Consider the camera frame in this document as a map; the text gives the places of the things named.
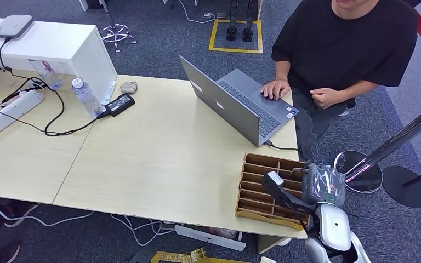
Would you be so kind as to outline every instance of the cardboard compartment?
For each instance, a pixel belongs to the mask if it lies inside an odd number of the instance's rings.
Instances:
[[[278,159],[263,155],[246,155],[246,163],[257,164],[266,167],[278,168]]]
[[[262,165],[258,165],[258,164],[252,164],[252,163],[245,163],[244,164],[244,171],[247,171],[248,173],[253,173],[253,174],[266,174],[270,171],[276,171],[277,168],[273,168],[273,167],[267,167],[267,166],[262,166]]]
[[[275,204],[270,194],[265,192],[261,181],[264,174],[275,171],[284,180],[283,188],[294,196],[301,198],[302,178],[305,163],[280,159],[264,155],[246,154],[240,179],[240,190],[236,202],[236,216],[251,218],[273,224],[296,228],[301,231],[298,217],[290,209]],[[309,216],[298,213],[307,224]]]

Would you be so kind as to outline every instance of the laptop keyboard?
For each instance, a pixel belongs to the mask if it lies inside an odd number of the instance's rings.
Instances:
[[[266,111],[264,111],[261,107],[252,102],[246,96],[244,96],[241,92],[236,90],[228,82],[220,81],[219,85],[259,116],[259,135],[261,137],[266,137],[276,127],[280,125],[279,121],[270,116]]]

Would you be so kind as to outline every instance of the laptop trackpad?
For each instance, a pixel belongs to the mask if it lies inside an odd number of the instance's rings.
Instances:
[[[276,106],[278,106],[276,100],[271,100],[269,97],[264,97],[264,94],[262,94],[259,89],[254,91],[249,96],[249,98],[267,112],[271,112]]]

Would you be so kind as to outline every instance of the man's hand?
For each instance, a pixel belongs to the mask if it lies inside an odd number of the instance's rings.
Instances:
[[[324,110],[346,100],[342,92],[329,88],[314,89],[311,94],[315,104]]]
[[[266,98],[267,96],[270,99],[273,99],[275,97],[275,99],[278,100],[279,98],[285,96],[290,89],[291,87],[289,86],[287,81],[275,80],[263,86],[260,92],[264,93],[264,97]]]

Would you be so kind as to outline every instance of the water bottle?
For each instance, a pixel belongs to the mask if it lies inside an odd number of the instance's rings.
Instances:
[[[80,78],[76,78],[72,80],[72,90],[77,99],[83,104],[84,108],[93,118],[96,118],[105,111],[104,106],[101,105],[98,98],[94,96],[88,83],[83,82]]]
[[[59,76],[57,76],[47,61],[34,59],[28,59],[28,61],[36,70],[36,72],[38,72],[41,79],[46,82],[46,84],[51,89],[57,89],[58,87],[62,86],[62,80],[59,78]]]

